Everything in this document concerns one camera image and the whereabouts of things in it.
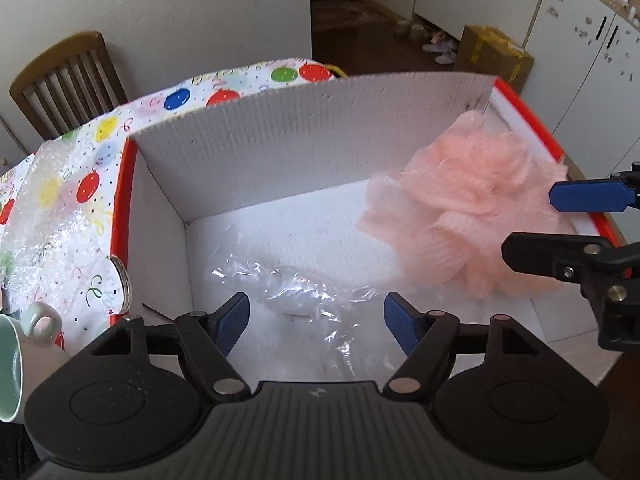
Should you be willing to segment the pale green ceramic mug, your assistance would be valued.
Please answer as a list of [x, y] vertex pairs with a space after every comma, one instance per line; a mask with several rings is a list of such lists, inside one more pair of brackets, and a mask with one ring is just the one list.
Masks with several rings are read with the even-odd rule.
[[70, 358], [56, 343], [62, 318], [44, 302], [34, 302], [21, 318], [1, 315], [2, 422], [24, 422], [30, 395]]

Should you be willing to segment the white tall cabinets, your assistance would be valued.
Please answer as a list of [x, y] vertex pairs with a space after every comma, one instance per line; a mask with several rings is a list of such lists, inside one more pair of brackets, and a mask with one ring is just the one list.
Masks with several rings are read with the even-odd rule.
[[455, 40], [501, 30], [535, 62], [521, 98], [588, 179], [639, 172], [639, 29], [603, 0], [416, 0]]

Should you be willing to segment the brown wooden chair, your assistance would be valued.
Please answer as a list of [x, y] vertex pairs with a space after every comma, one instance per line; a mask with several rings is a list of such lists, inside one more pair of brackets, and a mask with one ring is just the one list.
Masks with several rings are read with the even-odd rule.
[[128, 102], [100, 32], [69, 36], [22, 69], [9, 95], [45, 141]]

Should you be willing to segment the clear bubble wrap sheet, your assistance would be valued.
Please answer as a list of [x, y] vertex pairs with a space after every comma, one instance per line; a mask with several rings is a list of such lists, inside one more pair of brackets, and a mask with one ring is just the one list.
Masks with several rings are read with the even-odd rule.
[[294, 266], [268, 266], [230, 255], [209, 279], [245, 292], [260, 313], [279, 317], [283, 344], [332, 382], [384, 382], [404, 354], [384, 324], [384, 297], [375, 288], [347, 288]]

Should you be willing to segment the pink mesh bath pouf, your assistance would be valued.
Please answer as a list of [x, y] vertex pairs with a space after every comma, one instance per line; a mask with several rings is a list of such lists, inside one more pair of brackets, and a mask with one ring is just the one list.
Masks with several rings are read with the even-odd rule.
[[460, 282], [476, 298], [496, 290], [536, 296], [558, 284], [512, 271], [501, 245], [513, 232], [561, 232], [548, 194], [566, 174], [515, 132], [490, 131], [483, 114], [471, 110], [403, 170], [369, 180], [357, 226], [390, 245], [401, 270], [424, 285]]

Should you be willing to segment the yellow rim trash bin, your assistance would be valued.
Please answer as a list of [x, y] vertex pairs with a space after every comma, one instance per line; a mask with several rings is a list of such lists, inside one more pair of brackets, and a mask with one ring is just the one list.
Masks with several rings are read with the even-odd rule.
[[346, 78], [347, 74], [335, 65], [326, 64], [326, 69], [336, 78]]

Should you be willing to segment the balloon pattern tablecloth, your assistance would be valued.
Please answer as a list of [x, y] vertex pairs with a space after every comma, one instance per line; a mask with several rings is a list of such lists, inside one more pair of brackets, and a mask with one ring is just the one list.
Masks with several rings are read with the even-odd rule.
[[77, 353], [129, 310], [111, 260], [129, 137], [209, 105], [332, 77], [306, 58], [218, 70], [44, 142], [1, 178], [3, 311], [19, 316], [36, 301], [48, 304], [62, 318], [55, 344]]

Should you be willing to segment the brown cardboard box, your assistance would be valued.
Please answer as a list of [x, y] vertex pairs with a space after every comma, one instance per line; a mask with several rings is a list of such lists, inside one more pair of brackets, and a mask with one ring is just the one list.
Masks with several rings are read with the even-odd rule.
[[521, 94], [535, 58], [501, 30], [466, 25], [457, 50], [454, 71], [498, 76]]

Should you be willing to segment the purple slippers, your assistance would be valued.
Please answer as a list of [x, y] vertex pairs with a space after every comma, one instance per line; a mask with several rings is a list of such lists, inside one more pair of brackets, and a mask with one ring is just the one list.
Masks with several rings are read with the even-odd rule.
[[436, 32], [428, 44], [422, 46], [425, 53], [434, 54], [438, 65], [454, 65], [457, 61], [458, 42], [444, 32]]

